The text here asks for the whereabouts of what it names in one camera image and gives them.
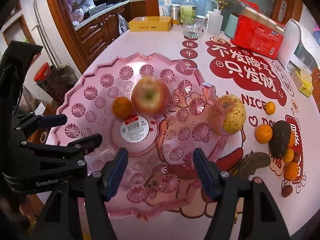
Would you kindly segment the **yellow tin box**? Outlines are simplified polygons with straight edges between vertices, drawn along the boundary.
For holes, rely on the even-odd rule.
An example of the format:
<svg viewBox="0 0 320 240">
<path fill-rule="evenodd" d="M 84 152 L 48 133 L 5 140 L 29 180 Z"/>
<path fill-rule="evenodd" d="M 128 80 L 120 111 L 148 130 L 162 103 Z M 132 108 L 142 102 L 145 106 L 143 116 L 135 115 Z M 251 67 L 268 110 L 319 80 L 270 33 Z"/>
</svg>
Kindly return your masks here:
<svg viewBox="0 0 320 240">
<path fill-rule="evenodd" d="M 144 16 L 136 17 L 129 22 L 131 32 L 143 31 L 170 31 L 172 26 L 171 16 Z"/>
</svg>

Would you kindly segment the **teal cup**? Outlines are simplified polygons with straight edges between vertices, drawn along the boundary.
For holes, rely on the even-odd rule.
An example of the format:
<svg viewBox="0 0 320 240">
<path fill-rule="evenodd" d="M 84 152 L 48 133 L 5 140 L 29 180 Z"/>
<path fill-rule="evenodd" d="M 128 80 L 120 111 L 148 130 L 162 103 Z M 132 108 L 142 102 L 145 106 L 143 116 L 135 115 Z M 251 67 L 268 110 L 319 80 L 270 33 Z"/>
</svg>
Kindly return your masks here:
<svg viewBox="0 0 320 240">
<path fill-rule="evenodd" d="M 225 32 L 225 35 L 227 37 L 229 37 L 230 39 L 234 38 L 236 27 L 238 24 L 238 18 L 239 18 L 239 16 L 235 15 L 235 14 L 230 14 L 230 16 L 228 18 L 224 32 Z"/>
</svg>

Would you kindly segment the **dark green avocado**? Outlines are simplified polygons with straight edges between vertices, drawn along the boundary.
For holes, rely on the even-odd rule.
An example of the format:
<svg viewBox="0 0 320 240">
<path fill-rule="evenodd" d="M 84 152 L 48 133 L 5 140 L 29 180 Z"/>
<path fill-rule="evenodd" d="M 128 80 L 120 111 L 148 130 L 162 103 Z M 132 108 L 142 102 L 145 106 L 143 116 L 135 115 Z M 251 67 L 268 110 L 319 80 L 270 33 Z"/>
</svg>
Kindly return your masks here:
<svg viewBox="0 0 320 240">
<path fill-rule="evenodd" d="M 270 153 L 280 159 L 285 153 L 291 137 L 291 128 L 284 120 L 279 120 L 272 126 L 272 138 L 268 142 Z"/>
</svg>

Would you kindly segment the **small glass jar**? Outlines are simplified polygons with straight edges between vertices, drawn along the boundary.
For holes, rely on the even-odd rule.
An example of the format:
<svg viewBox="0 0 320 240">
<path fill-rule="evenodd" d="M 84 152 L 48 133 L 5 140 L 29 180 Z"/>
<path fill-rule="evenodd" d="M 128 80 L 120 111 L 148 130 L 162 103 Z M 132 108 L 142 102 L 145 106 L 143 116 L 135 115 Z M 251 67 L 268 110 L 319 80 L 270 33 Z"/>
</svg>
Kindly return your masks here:
<svg viewBox="0 0 320 240">
<path fill-rule="evenodd" d="M 203 22 L 202 29 L 205 30 L 207 28 L 208 18 L 202 15 L 196 15 L 196 18 Z"/>
</svg>

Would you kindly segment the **red apple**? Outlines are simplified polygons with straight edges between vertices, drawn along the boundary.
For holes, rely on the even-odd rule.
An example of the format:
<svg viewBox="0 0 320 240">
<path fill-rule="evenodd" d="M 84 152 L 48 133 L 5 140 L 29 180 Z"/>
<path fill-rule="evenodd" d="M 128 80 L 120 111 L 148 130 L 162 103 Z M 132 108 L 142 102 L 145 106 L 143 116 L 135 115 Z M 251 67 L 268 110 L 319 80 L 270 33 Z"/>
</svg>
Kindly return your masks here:
<svg viewBox="0 0 320 240">
<path fill-rule="evenodd" d="M 164 114 L 170 98 L 165 83 L 151 76 L 140 79 L 131 93 L 133 106 L 140 114 L 157 116 Z"/>
</svg>

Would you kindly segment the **yellow speckled pear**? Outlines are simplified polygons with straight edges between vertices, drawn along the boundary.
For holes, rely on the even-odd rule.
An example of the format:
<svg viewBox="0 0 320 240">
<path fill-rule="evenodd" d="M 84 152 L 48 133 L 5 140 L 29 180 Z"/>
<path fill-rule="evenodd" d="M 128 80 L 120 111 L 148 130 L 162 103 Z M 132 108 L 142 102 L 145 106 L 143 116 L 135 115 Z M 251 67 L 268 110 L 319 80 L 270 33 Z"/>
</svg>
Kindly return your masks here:
<svg viewBox="0 0 320 240">
<path fill-rule="evenodd" d="M 217 135 L 234 135 L 240 131 L 246 119 L 246 110 L 241 100 L 226 94 L 209 106 L 208 124 Z"/>
</svg>

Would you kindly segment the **small yellow tangerine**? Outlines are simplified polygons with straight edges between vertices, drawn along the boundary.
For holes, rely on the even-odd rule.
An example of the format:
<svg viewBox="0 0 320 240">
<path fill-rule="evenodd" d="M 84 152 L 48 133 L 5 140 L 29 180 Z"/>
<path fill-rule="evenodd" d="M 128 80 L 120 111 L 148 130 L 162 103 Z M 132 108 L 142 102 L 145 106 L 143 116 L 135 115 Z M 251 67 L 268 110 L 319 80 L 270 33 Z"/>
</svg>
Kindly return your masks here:
<svg viewBox="0 0 320 240">
<path fill-rule="evenodd" d="M 272 115 L 275 113 L 275 111 L 276 111 L 276 105 L 274 104 L 274 102 L 272 101 L 267 102 L 265 106 L 265 112 L 268 115 Z"/>
<path fill-rule="evenodd" d="M 286 150 L 286 153 L 283 155 L 283 161 L 286 164 L 289 164 L 293 161 L 294 156 L 295 156 L 294 150 L 291 148 L 288 148 Z"/>
</svg>

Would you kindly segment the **red lid glass jar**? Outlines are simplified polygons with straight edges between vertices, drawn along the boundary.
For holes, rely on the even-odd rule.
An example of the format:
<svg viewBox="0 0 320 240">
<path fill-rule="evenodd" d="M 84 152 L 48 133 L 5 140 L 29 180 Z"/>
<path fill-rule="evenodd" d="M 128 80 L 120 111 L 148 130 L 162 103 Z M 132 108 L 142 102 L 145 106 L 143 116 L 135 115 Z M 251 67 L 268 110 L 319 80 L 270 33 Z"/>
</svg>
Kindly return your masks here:
<svg viewBox="0 0 320 240">
<path fill-rule="evenodd" d="M 68 88 L 56 67 L 50 66 L 48 62 L 44 63 L 35 74 L 34 81 L 56 102 L 63 104 Z"/>
</svg>

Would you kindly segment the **white plastic squeeze bottle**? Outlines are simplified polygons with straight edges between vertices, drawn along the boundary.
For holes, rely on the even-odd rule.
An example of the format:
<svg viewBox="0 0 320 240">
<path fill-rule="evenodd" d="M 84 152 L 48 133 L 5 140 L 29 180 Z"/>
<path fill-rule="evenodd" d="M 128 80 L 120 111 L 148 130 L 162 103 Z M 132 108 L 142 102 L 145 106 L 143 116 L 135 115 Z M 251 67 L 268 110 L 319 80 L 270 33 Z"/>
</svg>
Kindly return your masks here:
<svg viewBox="0 0 320 240">
<path fill-rule="evenodd" d="M 222 27 L 222 22 L 223 16 L 221 15 L 221 10 L 214 9 L 214 11 L 209 14 L 207 32 L 214 36 L 219 35 Z"/>
</svg>

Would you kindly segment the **small metal tin can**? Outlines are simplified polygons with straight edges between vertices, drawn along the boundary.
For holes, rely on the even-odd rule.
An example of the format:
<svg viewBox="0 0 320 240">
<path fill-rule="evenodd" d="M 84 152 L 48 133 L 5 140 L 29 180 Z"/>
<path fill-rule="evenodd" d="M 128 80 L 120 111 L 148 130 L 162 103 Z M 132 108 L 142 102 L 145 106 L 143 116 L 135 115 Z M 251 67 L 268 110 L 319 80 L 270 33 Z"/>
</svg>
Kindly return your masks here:
<svg viewBox="0 0 320 240">
<path fill-rule="evenodd" d="M 172 4 L 170 10 L 171 10 L 172 25 L 180 25 L 180 5 Z"/>
</svg>

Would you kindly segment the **pink plastic fruit bowl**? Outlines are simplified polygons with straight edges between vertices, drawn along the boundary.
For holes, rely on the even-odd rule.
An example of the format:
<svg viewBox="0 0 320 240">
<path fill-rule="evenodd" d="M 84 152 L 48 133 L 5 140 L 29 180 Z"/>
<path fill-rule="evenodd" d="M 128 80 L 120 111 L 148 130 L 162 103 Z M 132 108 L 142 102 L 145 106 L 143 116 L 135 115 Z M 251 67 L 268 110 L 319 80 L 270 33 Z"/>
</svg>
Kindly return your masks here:
<svg viewBox="0 0 320 240">
<path fill-rule="evenodd" d="M 112 113 L 112 103 L 130 98 L 134 86 L 145 77 L 161 80 L 170 90 L 164 113 L 149 116 L 134 112 L 127 119 Z M 137 217 L 151 220 L 163 211 L 187 218 L 212 214 L 215 205 L 201 196 L 201 183 L 192 154 L 201 148 L 209 160 L 222 153 L 225 138 L 208 125 L 212 86 L 198 68 L 185 60 L 170 60 L 160 54 L 132 55 L 97 66 L 71 89 L 57 110 L 67 123 L 53 128 L 52 142 L 65 146 L 95 133 L 101 145 L 86 155 L 89 173 L 99 171 L 126 148 L 129 162 L 118 192 L 106 203 L 111 218 Z"/>
</svg>

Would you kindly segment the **clear green-label bottle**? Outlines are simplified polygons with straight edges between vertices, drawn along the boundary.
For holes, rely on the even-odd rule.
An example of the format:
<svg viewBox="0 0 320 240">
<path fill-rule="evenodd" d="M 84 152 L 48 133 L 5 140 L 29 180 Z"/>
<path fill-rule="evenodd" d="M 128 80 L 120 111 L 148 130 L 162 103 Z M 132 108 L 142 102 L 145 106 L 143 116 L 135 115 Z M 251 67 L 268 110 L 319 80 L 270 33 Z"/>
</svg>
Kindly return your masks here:
<svg viewBox="0 0 320 240">
<path fill-rule="evenodd" d="M 181 0 L 180 3 L 180 20 L 181 25 L 190 23 L 192 19 L 196 18 L 196 1 L 195 0 Z"/>
</svg>

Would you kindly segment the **orange tangerine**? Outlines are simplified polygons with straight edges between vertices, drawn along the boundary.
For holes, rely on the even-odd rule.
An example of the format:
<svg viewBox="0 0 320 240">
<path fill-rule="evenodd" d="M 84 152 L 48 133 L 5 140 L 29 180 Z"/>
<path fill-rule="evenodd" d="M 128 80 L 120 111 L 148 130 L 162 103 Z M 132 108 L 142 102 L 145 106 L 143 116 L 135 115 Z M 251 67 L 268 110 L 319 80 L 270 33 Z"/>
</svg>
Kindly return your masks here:
<svg viewBox="0 0 320 240">
<path fill-rule="evenodd" d="M 290 140 L 289 140 L 287 148 L 292 148 L 294 144 L 295 144 L 295 133 L 293 131 L 291 131 Z"/>
<path fill-rule="evenodd" d="M 255 129 L 254 135 L 259 143 L 266 144 L 272 139 L 273 131 L 271 126 L 261 124 Z"/>
<path fill-rule="evenodd" d="M 297 163 L 291 162 L 285 166 L 284 178 L 288 181 L 294 181 L 299 174 L 299 166 Z"/>
<path fill-rule="evenodd" d="M 130 99 L 119 96 L 112 103 L 112 113 L 116 118 L 125 119 L 134 111 L 134 106 Z"/>
</svg>

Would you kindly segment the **white countertop appliance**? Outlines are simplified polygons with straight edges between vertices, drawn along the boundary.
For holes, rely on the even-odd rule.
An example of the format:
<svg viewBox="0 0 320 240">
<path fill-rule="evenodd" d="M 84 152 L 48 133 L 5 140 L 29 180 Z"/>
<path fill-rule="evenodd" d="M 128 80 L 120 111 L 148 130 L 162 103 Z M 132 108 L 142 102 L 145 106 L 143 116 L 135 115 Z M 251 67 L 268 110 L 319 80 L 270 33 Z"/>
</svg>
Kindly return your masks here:
<svg viewBox="0 0 320 240">
<path fill-rule="evenodd" d="M 288 73 L 303 70 L 311 75 L 319 68 L 319 45 L 302 24 L 290 19 L 277 58 Z"/>
</svg>

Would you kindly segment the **overripe brown banana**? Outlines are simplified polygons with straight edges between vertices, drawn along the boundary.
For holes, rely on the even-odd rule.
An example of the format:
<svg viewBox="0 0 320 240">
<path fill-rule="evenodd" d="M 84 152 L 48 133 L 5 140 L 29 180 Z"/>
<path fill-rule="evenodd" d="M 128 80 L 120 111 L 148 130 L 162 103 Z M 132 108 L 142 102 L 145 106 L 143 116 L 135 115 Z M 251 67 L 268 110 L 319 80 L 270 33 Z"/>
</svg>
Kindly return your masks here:
<svg viewBox="0 0 320 240">
<path fill-rule="evenodd" d="M 270 165 L 271 158 L 264 152 L 255 152 L 246 156 L 234 168 L 232 175 L 238 179 L 248 180 L 257 169 Z"/>
</svg>

